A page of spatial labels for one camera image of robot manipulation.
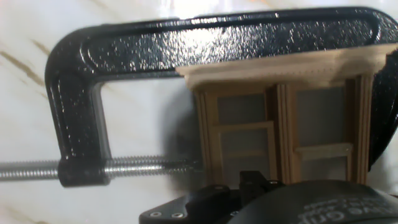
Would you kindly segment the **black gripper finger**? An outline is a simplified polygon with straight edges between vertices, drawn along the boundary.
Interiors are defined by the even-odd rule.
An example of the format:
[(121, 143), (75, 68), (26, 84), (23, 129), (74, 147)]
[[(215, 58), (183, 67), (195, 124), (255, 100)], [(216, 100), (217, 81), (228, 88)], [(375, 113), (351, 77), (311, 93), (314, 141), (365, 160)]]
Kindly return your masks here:
[(284, 185), (259, 171), (241, 171), (237, 189), (209, 185), (141, 213), (139, 224), (227, 223), (253, 200)]

